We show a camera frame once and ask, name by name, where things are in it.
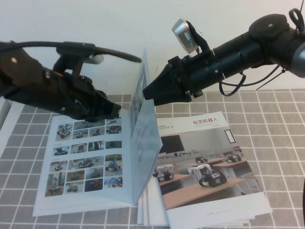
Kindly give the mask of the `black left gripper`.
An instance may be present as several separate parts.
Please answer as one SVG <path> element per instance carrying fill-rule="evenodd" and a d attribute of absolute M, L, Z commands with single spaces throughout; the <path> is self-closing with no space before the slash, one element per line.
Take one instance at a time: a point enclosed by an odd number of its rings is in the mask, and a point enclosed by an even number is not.
<path fill-rule="evenodd" d="M 92 80 L 86 76 L 74 77 L 70 73 L 59 74 L 46 70 L 44 82 L 46 110 L 86 121 L 119 117 L 121 106 L 108 100 L 103 91 L 94 89 Z"/>

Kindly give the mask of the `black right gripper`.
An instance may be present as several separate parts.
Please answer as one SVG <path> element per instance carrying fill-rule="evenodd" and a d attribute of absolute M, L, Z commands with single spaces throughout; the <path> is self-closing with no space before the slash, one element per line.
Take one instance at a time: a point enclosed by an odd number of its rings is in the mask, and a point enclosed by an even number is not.
<path fill-rule="evenodd" d="M 203 95 L 202 90 L 195 90 L 190 79 L 190 74 L 184 65 L 183 59 L 178 56 L 168 61 L 159 76 L 143 89 L 146 100 L 154 100 L 154 105 L 164 105 L 176 102 L 190 102 Z"/>

